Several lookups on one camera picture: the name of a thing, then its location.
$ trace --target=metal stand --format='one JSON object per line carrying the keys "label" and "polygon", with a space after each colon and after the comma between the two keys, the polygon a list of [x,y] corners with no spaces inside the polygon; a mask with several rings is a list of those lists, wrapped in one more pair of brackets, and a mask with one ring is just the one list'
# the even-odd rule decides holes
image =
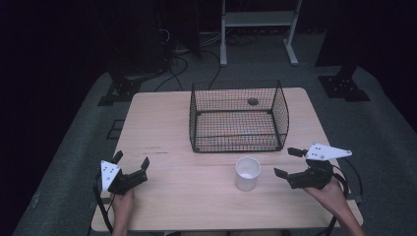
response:
{"label": "metal stand", "polygon": [[346,101],[369,101],[369,96],[352,80],[357,65],[343,65],[336,76],[320,76],[319,80],[329,98],[344,98]]}
{"label": "metal stand", "polygon": [[297,66],[298,60],[292,49],[292,38],[297,25],[302,0],[297,1],[294,11],[280,12],[238,12],[226,13],[226,0],[221,7],[221,43],[220,66],[227,66],[226,28],[227,27],[264,27],[264,26],[290,26],[288,38],[285,38],[284,46],[291,65]]}

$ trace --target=wooden table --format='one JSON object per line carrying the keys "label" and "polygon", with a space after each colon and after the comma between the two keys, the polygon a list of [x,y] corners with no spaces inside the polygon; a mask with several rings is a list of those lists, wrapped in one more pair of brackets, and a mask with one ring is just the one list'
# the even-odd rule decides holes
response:
{"label": "wooden table", "polygon": [[[303,190],[293,190],[275,177],[273,168],[288,173],[306,170],[305,158],[287,148],[329,145],[320,121],[302,88],[284,88],[290,124],[282,151],[195,153],[188,126],[189,91],[138,93],[132,100],[116,151],[124,152],[123,173],[139,170],[146,156],[149,180],[135,188],[132,230],[288,229],[327,227],[331,214]],[[235,187],[235,164],[245,155],[255,157],[262,170],[250,192]],[[348,201],[358,221],[363,218]],[[113,222],[112,210],[109,214]],[[95,231],[107,231],[97,209]]]}

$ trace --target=paper cup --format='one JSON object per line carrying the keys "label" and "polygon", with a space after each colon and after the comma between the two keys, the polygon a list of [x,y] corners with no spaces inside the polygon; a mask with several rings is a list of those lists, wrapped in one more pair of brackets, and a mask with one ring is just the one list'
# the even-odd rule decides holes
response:
{"label": "paper cup", "polygon": [[260,173],[261,165],[256,159],[251,156],[240,158],[236,162],[236,187],[242,191],[253,190]]}

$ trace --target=wire basket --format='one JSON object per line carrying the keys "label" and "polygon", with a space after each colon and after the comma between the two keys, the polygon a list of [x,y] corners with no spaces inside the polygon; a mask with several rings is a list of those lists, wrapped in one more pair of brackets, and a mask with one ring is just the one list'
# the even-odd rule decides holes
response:
{"label": "wire basket", "polygon": [[280,82],[194,83],[189,125],[194,152],[282,150],[289,117]]}

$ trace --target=gray carpet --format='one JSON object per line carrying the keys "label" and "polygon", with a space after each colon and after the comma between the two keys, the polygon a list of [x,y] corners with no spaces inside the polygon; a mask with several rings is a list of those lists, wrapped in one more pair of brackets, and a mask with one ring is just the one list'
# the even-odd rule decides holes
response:
{"label": "gray carpet", "polygon": [[[378,80],[359,68],[354,81],[371,101],[346,102],[329,99],[318,76],[335,75],[338,67],[316,68],[323,34],[296,34],[294,51],[300,65],[289,64],[282,45],[283,35],[259,36],[258,41],[228,49],[228,66],[221,68],[218,81],[280,80],[285,88],[307,91],[330,144],[351,149],[349,157],[364,185],[366,202],[360,205],[363,227],[368,235],[415,235],[417,232],[417,136],[385,96]],[[218,55],[218,46],[205,48]],[[182,56],[187,70],[170,80],[159,91],[190,90],[192,82],[210,81],[218,70],[218,61],[203,52],[198,59]],[[181,60],[172,61],[172,70],[184,68]],[[170,73],[143,83],[141,91],[154,91]],[[97,106],[107,93],[111,79],[107,73],[97,79],[77,117],[51,162],[15,235],[109,235],[93,232],[89,224],[95,208],[92,181],[99,161],[109,159],[117,140],[106,139],[114,120],[124,119],[129,102]],[[353,170],[339,161],[353,193],[359,192]],[[294,236],[315,235],[321,229],[291,230]],[[130,232],[130,235],[150,235]],[[341,235],[335,229],[332,235]]]}

